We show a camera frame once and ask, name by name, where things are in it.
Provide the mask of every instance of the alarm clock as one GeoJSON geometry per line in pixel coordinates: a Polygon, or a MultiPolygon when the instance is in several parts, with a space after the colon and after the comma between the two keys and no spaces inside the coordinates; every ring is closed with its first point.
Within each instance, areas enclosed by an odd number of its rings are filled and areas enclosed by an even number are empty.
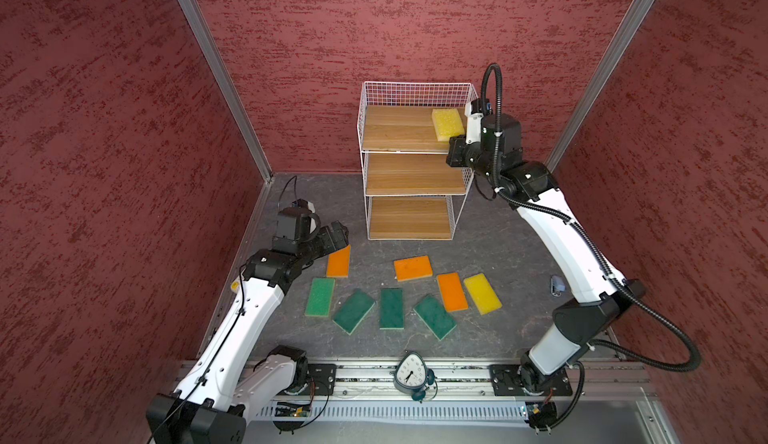
{"type": "Polygon", "coordinates": [[[427,369],[424,359],[417,353],[407,353],[395,368],[395,388],[411,396],[415,401],[422,401],[426,390],[435,384],[435,372],[427,369]]]}

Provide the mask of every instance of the sponge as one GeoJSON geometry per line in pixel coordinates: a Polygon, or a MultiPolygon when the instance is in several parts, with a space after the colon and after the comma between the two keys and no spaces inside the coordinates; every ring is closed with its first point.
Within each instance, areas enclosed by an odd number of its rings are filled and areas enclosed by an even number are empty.
{"type": "Polygon", "coordinates": [[[422,299],[422,302],[418,303],[413,310],[422,318],[424,324],[427,324],[429,330],[435,334],[438,340],[445,339],[448,333],[456,328],[456,321],[453,320],[453,317],[431,295],[422,299]]]}
{"type": "Polygon", "coordinates": [[[467,291],[472,296],[472,300],[475,301],[480,315],[502,307],[502,301],[498,300],[488,279],[485,279],[485,274],[467,277],[464,279],[464,285],[467,286],[467,291]]]}
{"type": "Polygon", "coordinates": [[[331,311],[331,298],[333,297],[334,279],[312,279],[310,298],[306,301],[304,315],[310,317],[327,317],[331,311]]]}
{"type": "Polygon", "coordinates": [[[427,256],[400,259],[395,261],[395,274],[398,282],[432,277],[432,265],[427,256]]]}
{"type": "Polygon", "coordinates": [[[464,133],[462,118],[456,109],[432,109],[432,123],[435,124],[438,142],[448,142],[451,137],[464,133]]]}
{"type": "Polygon", "coordinates": [[[375,303],[376,301],[370,295],[358,289],[350,295],[341,309],[333,314],[333,322],[344,329],[345,333],[352,334],[375,303]]]}
{"type": "Polygon", "coordinates": [[[379,300],[379,329],[404,329],[402,289],[382,289],[379,300]]]}
{"type": "Polygon", "coordinates": [[[337,250],[328,256],[328,270],[326,277],[349,277],[350,276],[350,250],[352,245],[337,250]]]}
{"type": "Polygon", "coordinates": [[[449,313],[469,309],[464,289],[462,289],[462,281],[458,279],[457,273],[440,274],[437,276],[437,282],[440,285],[442,303],[449,313]]]}

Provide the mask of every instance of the gray floor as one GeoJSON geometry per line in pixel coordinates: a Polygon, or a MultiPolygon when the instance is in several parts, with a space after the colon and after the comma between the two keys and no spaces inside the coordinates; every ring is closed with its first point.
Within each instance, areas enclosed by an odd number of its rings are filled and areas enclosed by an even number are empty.
{"type": "MultiPolygon", "coordinates": [[[[289,175],[278,175],[261,218],[253,251],[269,247],[274,235],[277,198],[289,175]]],[[[350,229],[350,278],[337,279],[331,315],[355,289],[379,300],[379,290],[402,287],[405,295],[404,330],[380,330],[376,307],[347,335],[328,318],[305,317],[312,277],[325,276],[327,257],[299,277],[275,311],[256,344],[253,357],[263,357],[279,344],[295,346],[315,357],[395,357],[406,350],[425,357],[519,357],[550,326],[552,309],[570,299],[549,293],[549,279],[559,273],[536,233],[500,199],[482,199],[473,189],[458,222],[453,241],[368,240],[362,197],[362,176],[299,175],[297,195],[315,204],[323,225],[339,220],[350,229]],[[453,313],[457,327],[443,341],[429,331],[412,308],[427,294],[440,299],[434,277],[398,283],[392,261],[429,256],[435,275],[458,272],[464,279],[484,273],[503,307],[479,315],[470,308],[453,313]]],[[[293,187],[283,196],[283,207],[293,200],[293,187]]],[[[596,356],[608,356],[602,353],[596,356]]]]}
{"type": "Polygon", "coordinates": [[[279,434],[272,422],[248,425],[244,444],[402,444],[403,442],[440,442],[441,444],[648,444],[652,442],[642,417],[633,402],[579,402],[562,426],[538,436],[531,429],[492,426],[424,426],[378,422],[314,422],[311,428],[279,434]]]}

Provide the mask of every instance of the orange sponge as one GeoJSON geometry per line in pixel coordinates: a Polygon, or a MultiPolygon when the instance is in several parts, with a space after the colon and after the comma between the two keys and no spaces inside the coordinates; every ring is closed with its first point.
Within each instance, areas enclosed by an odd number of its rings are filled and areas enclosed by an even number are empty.
{"type": "Polygon", "coordinates": [[[395,274],[397,274],[398,282],[431,277],[432,265],[427,256],[400,259],[395,261],[395,274]]]}
{"type": "Polygon", "coordinates": [[[440,294],[442,295],[442,304],[449,313],[456,310],[469,309],[467,298],[462,289],[462,281],[458,278],[458,273],[440,274],[437,276],[438,285],[440,285],[440,294]]]}
{"type": "Polygon", "coordinates": [[[350,251],[352,245],[337,250],[328,256],[328,270],[326,277],[349,277],[350,276],[350,251]]]}

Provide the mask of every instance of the black cable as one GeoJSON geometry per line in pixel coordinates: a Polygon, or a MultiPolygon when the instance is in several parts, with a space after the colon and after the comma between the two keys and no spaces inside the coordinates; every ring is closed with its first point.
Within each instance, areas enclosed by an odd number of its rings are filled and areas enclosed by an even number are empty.
{"type": "Polygon", "coordinates": [[[477,173],[475,173],[475,179],[474,179],[474,180],[475,180],[475,190],[477,190],[477,191],[478,191],[478,194],[480,194],[480,196],[481,196],[483,199],[485,199],[485,200],[494,200],[494,199],[496,198],[496,192],[493,192],[493,191],[491,191],[491,194],[493,195],[493,197],[488,197],[488,196],[486,196],[486,195],[485,195],[485,194],[482,192],[482,190],[480,190],[480,185],[478,184],[477,173]]]}
{"type": "Polygon", "coordinates": [[[310,235],[309,235],[309,236],[307,236],[307,237],[306,237],[306,239],[304,239],[304,241],[303,241],[303,242],[309,242],[309,241],[311,241],[312,239],[314,239],[314,238],[315,238],[315,236],[317,236],[317,234],[319,234],[319,233],[320,233],[320,226],[322,225],[322,224],[320,223],[320,216],[318,216],[317,214],[315,214],[314,212],[312,212],[312,213],[310,213],[310,219],[312,219],[312,220],[314,220],[314,221],[315,221],[315,229],[314,229],[312,232],[310,232],[310,235]]]}
{"type": "Polygon", "coordinates": [[[434,400],[437,397],[437,391],[439,391],[439,389],[437,387],[437,380],[435,380],[435,393],[429,399],[422,399],[422,400],[420,400],[419,403],[420,402],[429,402],[429,401],[434,400]]]}
{"type": "Polygon", "coordinates": [[[277,198],[277,212],[283,210],[280,208],[280,201],[283,199],[283,194],[285,193],[286,189],[288,188],[288,184],[290,184],[290,181],[293,180],[293,200],[296,201],[299,198],[296,196],[296,181],[299,180],[299,176],[293,176],[289,180],[286,181],[286,185],[283,186],[283,190],[280,191],[280,196],[277,198]]]}
{"type": "Polygon", "coordinates": [[[602,340],[602,339],[590,340],[589,343],[592,346],[608,347],[611,350],[614,350],[619,353],[624,353],[633,359],[643,362],[644,364],[648,364],[648,366],[653,366],[658,369],[666,370],[670,372],[690,372],[692,370],[695,370],[701,364],[701,354],[698,348],[696,347],[696,344],[694,343],[693,340],[691,340],[690,337],[688,337],[688,335],[682,329],[677,327],[669,319],[667,319],[667,317],[661,315],[655,309],[651,309],[646,303],[644,303],[642,300],[638,299],[638,297],[632,294],[629,291],[629,289],[626,288],[626,286],[619,283],[618,279],[616,279],[615,277],[612,277],[613,273],[610,270],[610,265],[608,264],[608,260],[605,258],[605,256],[600,251],[600,249],[595,245],[595,243],[592,242],[592,239],[590,239],[589,235],[587,235],[587,231],[584,230],[584,228],[581,226],[579,222],[577,222],[575,219],[573,219],[569,215],[560,212],[559,210],[550,209],[549,207],[539,206],[537,204],[523,202],[523,201],[514,199],[508,195],[506,189],[501,189],[498,192],[498,195],[501,196],[502,199],[506,200],[507,202],[515,206],[524,207],[526,209],[537,210],[539,212],[547,213],[553,217],[562,219],[563,223],[566,223],[567,225],[570,225],[571,227],[573,227],[576,233],[584,241],[584,243],[587,244],[587,247],[590,249],[590,252],[592,253],[592,255],[598,261],[598,265],[600,266],[600,269],[603,271],[603,275],[608,280],[608,282],[610,282],[613,285],[613,287],[617,290],[617,292],[619,292],[619,294],[621,294],[623,297],[629,300],[632,304],[636,305],[637,307],[640,307],[643,311],[645,311],[651,317],[653,317],[662,325],[664,325],[664,327],[666,327],[669,331],[671,331],[672,334],[675,334],[677,336],[677,339],[679,339],[680,342],[682,342],[683,345],[686,347],[686,349],[688,349],[689,357],[686,362],[680,362],[680,363],[662,362],[662,361],[654,360],[654,359],[651,359],[650,357],[635,353],[634,351],[626,349],[620,346],[619,344],[614,344],[614,343],[611,343],[610,341],[602,340]]]}
{"type": "Polygon", "coordinates": [[[262,359],[261,361],[256,363],[256,365],[254,366],[254,372],[256,372],[256,368],[258,366],[261,366],[262,364],[264,364],[264,362],[266,362],[266,357],[264,359],[262,359]]]}
{"type": "Polygon", "coordinates": [[[481,102],[485,105],[485,93],[488,89],[488,78],[491,76],[491,72],[494,73],[496,80],[496,107],[494,108],[495,120],[494,120],[494,143],[493,154],[491,159],[491,185],[494,189],[498,189],[498,153],[499,145],[501,144],[499,137],[502,134],[502,68],[498,64],[491,64],[485,69],[485,74],[482,78],[482,85],[480,86],[481,102]]]}
{"type": "Polygon", "coordinates": [[[581,392],[584,390],[584,364],[581,362],[574,362],[574,366],[578,367],[578,386],[576,386],[576,393],[574,394],[574,398],[571,400],[571,403],[568,404],[568,407],[565,408],[565,411],[557,418],[556,421],[552,423],[551,426],[546,427],[539,427],[534,428],[539,431],[548,431],[552,430],[557,426],[560,426],[568,416],[571,415],[571,412],[574,410],[574,407],[576,407],[576,404],[578,403],[579,398],[581,397],[581,392]]]}
{"type": "Polygon", "coordinates": [[[326,403],[325,405],[322,406],[321,411],[317,413],[317,416],[312,417],[312,420],[309,422],[304,422],[301,426],[297,427],[295,430],[300,430],[303,427],[307,427],[309,424],[312,424],[315,421],[315,419],[320,417],[322,413],[326,411],[326,407],[328,407],[328,401],[331,399],[331,389],[330,387],[328,387],[328,384],[326,384],[323,381],[317,381],[317,383],[322,384],[322,386],[326,388],[326,403]]]}
{"type": "Polygon", "coordinates": [[[600,252],[600,249],[598,249],[598,247],[594,244],[594,242],[592,242],[592,240],[589,238],[589,235],[587,235],[587,231],[585,231],[584,228],[581,226],[581,224],[576,221],[573,221],[571,223],[571,227],[576,229],[576,232],[579,234],[579,236],[581,236],[582,240],[590,248],[590,250],[592,251],[592,254],[598,260],[598,263],[600,264],[600,268],[603,270],[603,273],[605,274],[606,277],[608,277],[608,280],[610,281],[611,284],[613,284],[613,286],[616,288],[619,294],[623,295],[632,304],[636,305],[637,307],[640,307],[642,310],[648,313],[651,317],[653,317],[654,319],[662,323],[662,325],[664,325],[667,329],[669,329],[672,332],[672,334],[675,334],[677,336],[677,339],[679,339],[688,349],[689,357],[686,362],[680,362],[680,363],[662,362],[662,361],[654,360],[654,359],[651,359],[650,357],[635,353],[629,349],[625,349],[619,344],[614,344],[607,340],[592,339],[589,341],[589,343],[592,346],[608,347],[609,349],[612,349],[614,351],[624,353],[629,357],[632,357],[640,362],[643,362],[644,364],[648,364],[648,366],[653,366],[665,371],[690,372],[692,370],[695,370],[701,364],[701,354],[699,353],[699,350],[696,347],[696,344],[694,343],[694,341],[690,337],[688,337],[688,335],[685,332],[683,332],[682,329],[680,329],[675,324],[673,324],[672,321],[668,320],[665,316],[661,315],[661,313],[659,313],[655,309],[651,309],[646,303],[644,303],[643,301],[638,299],[634,294],[632,294],[624,285],[619,284],[618,279],[611,276],[610,266],[608,264],[608,261],[605,259],[605,256],[603,255],[603,253],[600,252]]]}
{"type": "Polygon", "coordinates": [[[152,431],[152,433],[149,436],[149,439],[147,439],[147,444],[152,442],[152,439],[154,438],[154,434],[158,431],[158,429],[161,428],[166,422],[168,422],[168,420],[171,417],[173,417],[173,415],[181,409],[181,407],[184,405],[184,403],[187,400],[189,400],[189,398],[192,396],[192,394],[194,394],[194,392],[197,390],[197,388],[200,387],[200,384],[206,382],[205,376],[208,373],[208,371],[210,371],[210,367],[211,367],[211,365],[213,365],[214,361],[216,360],[216,356],[219,355],[219,351],[221,351],[221,348],[224,346],[224,343],[226,342],[226,338],[229,337],[230,334],[232,334],[232,329],[235,328],[235,324],[237,324],[237,320],[240,318],[240,316],[245,314],[245,288],[244,288],[244,285],[243,285],[243,268],[245,266],[246,265],[243,264],[242,266],[240,266],[240,268],[237,271],[237,273],[240,275],[240,292],[242,292],[242,294],[243,294],[243,302],[240,303],[240,311],[238,311],[237,315],[235,316],[235,322],[232,323],[232,326],[226,332],[226,335],[224,336],[224,338],[221,340],[221,343],[219,344],[219,347],[216,349],[216,352],[214,353],[214,356],[211,358],[210,362],[208,362],[208,366],[205,368],[205,371],[203,371],[203,375],[197,378],[197,382],[195,383],[194,387],[189,392],[189,394],[187,394],[187,397],[185,397],[184,400],[181,401],[181,403],[173,411],[168,413],[168,415],[165,417],[165,419],[160,423],[160,425],[158,427],[154,428],[154,430],[152,431]]]}
{"type": "Polygon", "coordinates": [[[159,425],[158,427],[154,428],[154,430],[152,431],[152,433],[151,433],[151,434],[150,434],[150,436],[149,436],[149,439],[147,439],[147,444],[149,444],[150,442],[152,442],[152,439],[154,438],[154,434],[155,434],[155,433],[156,433],[156,432],[157,432],[157,431],[158,431],[158,430],[159,430],[161,427],[163,427],[163,426],[165,425],[165,423],[166,423],[166,422],[168,422],[168,419],[170,419],[171,417],[173,417],[173,415],[176,413],[176,411],[178,411],[179,409],[181,409],[181,407],[182,407],[182,406],[183,406],[183,405],[184,405],[184,404],[187,402],[187,400],[190,398],[190,396],[192,396],[192,393],[193,393],[193,392],[195,392],[195,391],[197,390],[197,387],[198,387],[198,386],[199,386],[201,383],[203,383],[203,381],[200,381],[200,380],[198,380],[198,381],[197,381],[197,384],[195,384],[195,385],[194,385],[194,387],[192,388],[192,391],[191,391],[189,394],[187,394],[187,397],[185,397],[185,398],[184,398],[184,400],[183,400],[183,401],[181,401],[181,403],[180,403],[180,404],[179,404],[179,405],[176,407],[176,409],[174,409],[174,410],[172,410],[172,411],[170,411],[170,412],[168,413],[168,415],[165,417],[165,419],[163,419],[163,421],[160,423],[160,425],[159,425]]]}
{"type": "Polygon", "coordinates": [[[600,251],[600,249],[598,249],[598,247],[594,244],[594,242],[592,242],[592,239],[589,238],[589,235],[587,235],[587,232],[584,230],[581,224],[579,224],[571,216],[565,213],[562,213],[559,210],[550,209],[549,207],[539,206],[534,203],[523,202],[523,201],[514,199],[511,195],[509,195],[509,193],[507,192],[507,189],[502,188],[499,182],[499,170],[498,170],[498,153],[499,153],[498,137],[502,131],[502,68],[498,64],[491,64],[485,69],[485,75],[483,75],[482,85],[480,87],[480,95],[482,99],[485,99],[485,93],[488,86],[488,78],[491,76],[492,71],[496,78],[496,108],[494,109],[494,112],[496,112],[495,132],[494,132],[496,139],[493,146],[493,157],[491,160],[491,184],[493,185],[494,192],[500,195],[502,199],[506,200],[507,202],[517,207],[537,210],[539,212],[549,214],[553,217],[557,217],[561,219],[564,223],[573,227],[576,230],[576,233],[578,233],[578,235],[584,241],[584,243],[587,244],[587,247],[589,247],[592,255],[598,261],[598,264],[603,271],[603,275],[605,279],[607,279],[616,288],[616,290],[621,295],[623,295],[626,299],[628,299],[631,303],[640,307],[643,311],[645,311],[654,319],[659,321],[662,325],[667,327],[667,329],[671,331],[672,334],[675,334],[677,338],[680,340],[680,342],[682,342],[688,349],[689,357],[686,362],[673,364],[669,362],[661,362],[658,360],[653,360],[650,357],[642,356],[641,354],[625,349],[624,347],[618,344],[611,343],[610,341],[607,341],[607,340],[593,339],[593,340],[590,340],[589,343],[592,346],[608,347],[609,349],[612,349],[614,351],[624,353],[627,356],[630,356],[640,362],[643,362],[644,364],[648,364],[648,366],[657,367],[658,369],[667,370],[670,372],[689,372],[689,371],[695,370],[699,366],[699,364],[701,364],[701,354],[699,353],[698,348],[696,348],[696,344],[694,343],[694,341],[691,340],[690,337],[688,337],[688,335],[685,332],[683,332],[682,329],[677,327],[666,317],[658,313],[656,310],[651,309],[643,301],[635,297],[635,295],[632,294],[626,287],[624,287],[624,285],[619,283],[618,279],[613,277],[613,272],[610,270],[610,265],[608,264],[608,260],[605,258],[605,256],[600,251]]]}

